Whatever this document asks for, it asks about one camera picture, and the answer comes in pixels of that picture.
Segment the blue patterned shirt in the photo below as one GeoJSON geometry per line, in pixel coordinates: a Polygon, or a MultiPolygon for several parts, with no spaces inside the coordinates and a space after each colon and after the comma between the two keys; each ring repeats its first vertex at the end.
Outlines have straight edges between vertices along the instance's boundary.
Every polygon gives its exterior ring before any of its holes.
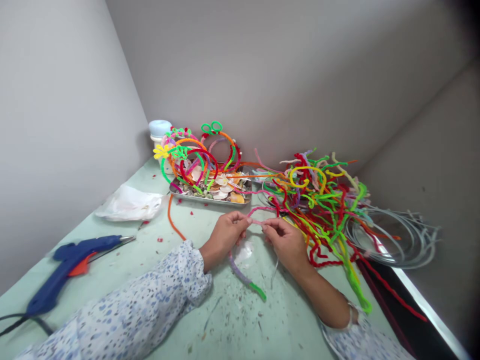
{"type": "MultiPolygon", "coordinates": [[[[45,342],[17,360],[141,360],[150,354],[183,315],[198,307],[212,286],[191,241],[172,250],[152,271],[129,281],[100,301],[91,301],[45,342]]],[[[336,330],[323,326],[340,359],[411,359],[394,340],[370,326],[359,310],[359,324],[336,330]]]]}

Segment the metal tray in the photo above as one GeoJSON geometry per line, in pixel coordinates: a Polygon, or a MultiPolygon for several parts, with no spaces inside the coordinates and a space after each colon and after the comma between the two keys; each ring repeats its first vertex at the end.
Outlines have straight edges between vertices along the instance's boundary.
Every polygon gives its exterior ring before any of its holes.
{"type": "MultiPolygon", "coordinates": [[[[241,166],[241,167],[238,168],[238,171],[243,171],[243,169],[244,169],[244,167],[241,166]]],[[[180,181],[177,178],[175,178],[175,179],[173,179],[172,184],[175,184],[175,185],[178,186],[178,185],[180,185],[180,181]]],[[[245,190],[246,191],[252,191],[252,182],[250,180],[248,180],[245,183],[245,190]]],[[[250,202],[252,201],[252,194],[246,194],[245,195],[245,203],[243,203],[243,204],[240,204],[238,202],[225,201],[225,200],[207,199],[207,198],[197,197],[197,196],[193,196],[193,195],[183,195],[181,193],[178,193],[177,188],[174,187],[173,185],[170,185],[170,192],[173,194],[173,196],[175,198],[178,198],[178,199],[191,200],[191,201],[196,201],[196,202],[199,202],[199,203],[224,205],[224,206],[230,206],[232,208],[243,208],[243,207],[247,206],[248,204],[250,204],[250,202]]]]}

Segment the white plastic bag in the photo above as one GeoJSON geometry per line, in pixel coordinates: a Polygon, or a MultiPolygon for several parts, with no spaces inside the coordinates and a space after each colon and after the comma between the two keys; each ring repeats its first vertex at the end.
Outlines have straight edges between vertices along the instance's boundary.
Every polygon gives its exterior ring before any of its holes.
{"type": "Polygon", "coordinates": [[[95,215],[110,221],[145,221],[157,216],[161,204],[161,194],[142,192],[123,184],[95,211],[95,215]]]}

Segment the glue gun nozzle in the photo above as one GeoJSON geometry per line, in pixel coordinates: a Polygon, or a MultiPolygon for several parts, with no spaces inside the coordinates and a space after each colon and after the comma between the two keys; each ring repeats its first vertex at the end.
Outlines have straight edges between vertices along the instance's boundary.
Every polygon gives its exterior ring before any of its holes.
{"type": "Polygon", "coordinates": [[[136,239],[136,236],[122,236],[122,237],[120,238],[120,241],[121,241],[122,243],[128,243],[128,242],[131,242],[131,241],[133,241],[133,240],[135,240],[135,239],[136,239]]]}

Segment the blue glue gun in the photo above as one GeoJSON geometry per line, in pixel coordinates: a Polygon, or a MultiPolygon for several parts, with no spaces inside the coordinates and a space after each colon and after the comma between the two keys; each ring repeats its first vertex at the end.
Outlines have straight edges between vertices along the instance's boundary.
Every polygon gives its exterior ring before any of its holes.
{"type": "Polygon", "coordinates": [[[34,317],[48,313],[57,305],[57,297],[69,277],[87,272],[87,264],[94,260],[90,259],[91,256],[111,251],[134,239],[135,236],[111,235],[60,246],[53,254],[53,259],[60,261],[60,265],[30,300],[25,314],[34,317]]]}

